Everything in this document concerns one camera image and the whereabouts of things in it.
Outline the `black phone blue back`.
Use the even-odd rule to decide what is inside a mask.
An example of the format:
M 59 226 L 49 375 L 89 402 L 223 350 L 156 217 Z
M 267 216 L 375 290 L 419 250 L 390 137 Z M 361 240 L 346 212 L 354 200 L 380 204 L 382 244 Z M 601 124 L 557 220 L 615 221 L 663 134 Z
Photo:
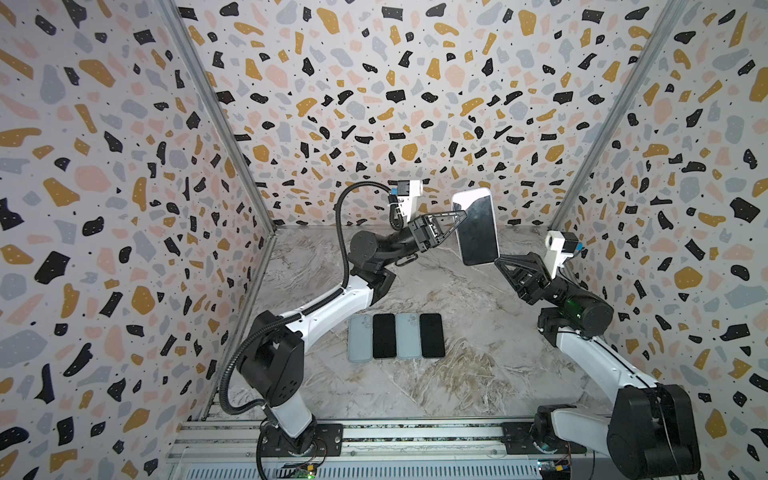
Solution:
M 394 314 L 375 314 L 373 321 L 372 349 L 374 359 L 397 356 L 396 317 Z

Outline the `light green phone case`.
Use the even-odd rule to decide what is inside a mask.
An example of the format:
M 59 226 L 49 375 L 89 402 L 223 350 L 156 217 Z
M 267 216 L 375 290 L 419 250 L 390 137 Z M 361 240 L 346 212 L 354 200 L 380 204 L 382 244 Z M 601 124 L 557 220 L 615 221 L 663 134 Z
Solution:
M 417 313 L 395 315 L 396 350 L 398 359 L 415 359 L 422 356 L 420 322 Z
M 347 357 L 351 363 L 364 363 L 373 358 L 373 317 L 354 315 L 348 321 Z

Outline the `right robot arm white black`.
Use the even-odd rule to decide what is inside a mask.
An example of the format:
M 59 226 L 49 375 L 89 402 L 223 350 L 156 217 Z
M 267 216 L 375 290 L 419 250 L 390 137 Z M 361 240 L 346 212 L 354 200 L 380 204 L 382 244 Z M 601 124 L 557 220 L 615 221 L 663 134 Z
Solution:
M 535 253 L 501 255 L 494 264 L 521 300 L 548 302 L 538 332 L 578 364 L 612 405 L 608 417 L 572 405 L 539 407 L 531 430 L 535 445 L 552 451 L 579 444 L 609 456 L 628 479 L 698 473 L 701 456 L 689 395 L 642 372 L 602 340 L 613 307 L 570 279 L 551 275 Z

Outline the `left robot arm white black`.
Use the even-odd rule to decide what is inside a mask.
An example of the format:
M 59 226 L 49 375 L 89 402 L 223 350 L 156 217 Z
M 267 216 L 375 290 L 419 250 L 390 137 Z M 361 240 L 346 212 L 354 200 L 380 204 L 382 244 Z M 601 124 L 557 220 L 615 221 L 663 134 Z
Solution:
M 355 233 L 341 245 L 347 276 L 340 285 L 295 310 L 257 315 L 223 369 L 220 408 L 231 416 L 263 410 L 293 450 L 305 451 L 317 425 L 300 392 L 306 350 L 389 292 L 396 279 L 390 265 L 408 264 L 440 246 L 466 218 L 463 210 L 426 214 L 387 236 Z

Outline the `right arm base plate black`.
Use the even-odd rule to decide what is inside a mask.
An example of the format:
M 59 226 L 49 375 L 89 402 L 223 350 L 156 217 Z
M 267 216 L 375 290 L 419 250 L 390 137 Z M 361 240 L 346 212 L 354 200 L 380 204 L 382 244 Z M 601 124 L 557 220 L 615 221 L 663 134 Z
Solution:
M 580 444 L 554 437 L 537 437 L 533 421 L 512 421 L 501 424 L 501 442 L 508 455 L 560 455 L 586 454 L 588 449 Z

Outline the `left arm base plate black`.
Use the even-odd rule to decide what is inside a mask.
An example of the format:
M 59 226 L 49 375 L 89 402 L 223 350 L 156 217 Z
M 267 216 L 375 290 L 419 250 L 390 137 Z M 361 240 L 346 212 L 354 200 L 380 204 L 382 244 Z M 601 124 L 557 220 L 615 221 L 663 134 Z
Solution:
M 344 439 L 341 423 L 311 424 L 298 437 L 290 437 L 281 428 L 267 425 L 259 442 L 264 457 L 289 457 L 316 455 L 339 457 Z

